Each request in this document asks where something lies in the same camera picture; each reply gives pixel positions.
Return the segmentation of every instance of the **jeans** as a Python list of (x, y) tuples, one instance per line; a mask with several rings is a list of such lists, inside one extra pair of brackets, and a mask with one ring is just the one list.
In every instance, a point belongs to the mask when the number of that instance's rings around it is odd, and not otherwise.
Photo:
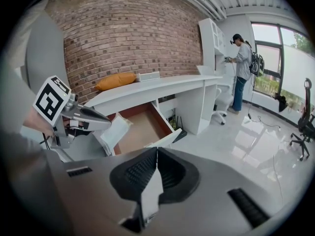
[(240, 111), (242, 109), (242, 101), (243, 101), (243, 90), (247, 80), (237, 77), (234, 91), (234, 102), (232, 108), (235, 111)]

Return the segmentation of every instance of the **robotic arm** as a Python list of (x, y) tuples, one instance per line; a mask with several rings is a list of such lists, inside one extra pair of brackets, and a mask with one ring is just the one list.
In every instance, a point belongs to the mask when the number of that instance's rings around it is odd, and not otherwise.
[[(33, 107), (53, 127), (52, 148), (69, 148), (76, 136), (111, 126), (106, 116), (78, 104), (78, 95), (71, 93), (71, 89), (57, 76), (47, 78)], [(69, 126), (64, 126), (64, 118), (70, 120)]]

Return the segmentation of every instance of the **backpack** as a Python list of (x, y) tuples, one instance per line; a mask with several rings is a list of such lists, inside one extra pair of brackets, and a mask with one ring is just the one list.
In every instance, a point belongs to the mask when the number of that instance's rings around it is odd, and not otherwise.
[(264, 73), (265, 61), (261, 55), (251, 50), (252, 62), (250, 64), (250, 72), (257, 77), (260, 77)]

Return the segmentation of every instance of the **white desk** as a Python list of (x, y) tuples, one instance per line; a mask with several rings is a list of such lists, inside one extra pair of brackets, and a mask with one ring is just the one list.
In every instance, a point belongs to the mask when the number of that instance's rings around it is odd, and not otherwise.
[(175, 94), (176, 115), (182, 117), (184, 129), (199, 134), (210, 123), (218, 76), (182, 75), (132, 83), (101, 92), (85, 106), (94, 107), (107, 116), (147, 102)]

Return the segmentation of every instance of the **orange pillow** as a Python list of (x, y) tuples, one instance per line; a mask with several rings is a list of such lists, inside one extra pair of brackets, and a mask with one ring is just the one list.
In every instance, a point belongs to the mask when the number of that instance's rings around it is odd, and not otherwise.
[(105, 91), (124, 85), (131, 84), (135, 81), (136, 75), (134, 73), (116, 73), (105, 77), (96, 85), (97, 90)]

